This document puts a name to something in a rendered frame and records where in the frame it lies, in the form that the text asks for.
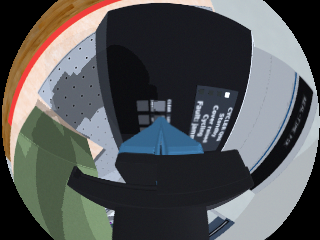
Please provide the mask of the white well plate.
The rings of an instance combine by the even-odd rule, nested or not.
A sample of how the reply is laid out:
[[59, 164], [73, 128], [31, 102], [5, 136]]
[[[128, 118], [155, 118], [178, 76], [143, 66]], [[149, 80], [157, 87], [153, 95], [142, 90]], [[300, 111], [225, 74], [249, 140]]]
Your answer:
[[110, 210], [109, 212], [107, 212], [107, 216], [114, 216], [114, 210]]

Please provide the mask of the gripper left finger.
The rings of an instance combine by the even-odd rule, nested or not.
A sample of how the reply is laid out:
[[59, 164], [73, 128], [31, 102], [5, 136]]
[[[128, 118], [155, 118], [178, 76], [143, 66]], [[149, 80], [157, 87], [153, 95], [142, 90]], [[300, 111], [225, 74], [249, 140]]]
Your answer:
[[[158, 117], [152, 125], [142, 130], [135, 136], [121, 144], [119, 153], [149, 153], [160, 155], [161, 145], [161, 117]], [[160, 136], [160, 138], [159, 138]], [[159, 142], [159, 143], [158, 143]], [[157, 151], [158, 147], [158, 151]]]

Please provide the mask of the white lab instrument with black keypad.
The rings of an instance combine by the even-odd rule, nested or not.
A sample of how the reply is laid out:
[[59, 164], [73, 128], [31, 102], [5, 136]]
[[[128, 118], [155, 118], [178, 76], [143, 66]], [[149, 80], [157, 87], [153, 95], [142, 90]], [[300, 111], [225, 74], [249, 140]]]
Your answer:
[[255, 47], [251, 30], [195, 6], [108, 11], [96, 29], [96, 61], [118, 150], [164, 117], [204, 153], [237, 149], [254, 194], [298, 154], [318, 106], [301, 75]]

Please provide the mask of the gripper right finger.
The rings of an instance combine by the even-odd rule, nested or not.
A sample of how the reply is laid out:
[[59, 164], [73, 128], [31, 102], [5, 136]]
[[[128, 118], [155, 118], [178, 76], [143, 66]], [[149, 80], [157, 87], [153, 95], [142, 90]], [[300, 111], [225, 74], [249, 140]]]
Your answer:
[[162, 155], [185, 155], [204, 153], [202, 145], [161, 117]]

